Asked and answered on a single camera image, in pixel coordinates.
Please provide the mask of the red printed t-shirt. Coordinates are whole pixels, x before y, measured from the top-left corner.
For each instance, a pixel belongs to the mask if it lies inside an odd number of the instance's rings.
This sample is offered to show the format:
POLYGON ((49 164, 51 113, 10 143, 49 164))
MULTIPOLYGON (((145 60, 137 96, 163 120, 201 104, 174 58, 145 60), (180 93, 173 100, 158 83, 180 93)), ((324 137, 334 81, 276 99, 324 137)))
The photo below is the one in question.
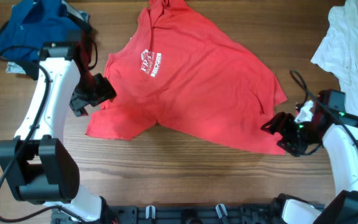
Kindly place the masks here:
POLYGON ((159 124, 215 144, 282 155, 261 127, 286 96, 274 73, 184 1, 150 1, 104 76, 116 90, 86 134, 130 140, 159 124))

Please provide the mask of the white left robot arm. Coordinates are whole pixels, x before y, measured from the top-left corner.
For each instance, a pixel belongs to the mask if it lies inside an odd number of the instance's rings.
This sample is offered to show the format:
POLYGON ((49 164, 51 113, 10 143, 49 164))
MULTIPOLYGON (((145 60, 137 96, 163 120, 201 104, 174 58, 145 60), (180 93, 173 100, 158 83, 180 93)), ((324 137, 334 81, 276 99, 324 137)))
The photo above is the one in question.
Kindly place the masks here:
POLYGON ((56 210, 71 222, 117 223, 106 200, 81 185, 79 168, 63 144, 68 110, 84 116, 87 106, 116 97, 106 78, 91 74, 96 43, 47 42, 37 54, 36 61, 18 61, 37 84, 14 137, 0 141, 0 190, 7 183, 15 200, 40 205, 43 212, 56 210))

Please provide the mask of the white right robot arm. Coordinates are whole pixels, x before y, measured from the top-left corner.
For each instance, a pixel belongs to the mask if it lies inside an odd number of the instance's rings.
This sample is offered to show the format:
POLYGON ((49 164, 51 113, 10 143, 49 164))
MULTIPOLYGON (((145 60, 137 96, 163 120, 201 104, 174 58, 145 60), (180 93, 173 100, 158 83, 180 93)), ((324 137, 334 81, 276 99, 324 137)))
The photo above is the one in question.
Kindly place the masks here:
POLYGON ((280 195, 271 213, 277 223, 358 223, 358 117, 338 110, 316 113, 311 121, 296 122, 281 112, 261 129, 280 134, 278 146, 289 154, 306 156, 311 144, 324 147, 333 173, 336 196, 323 210, 300 198, 280 195))

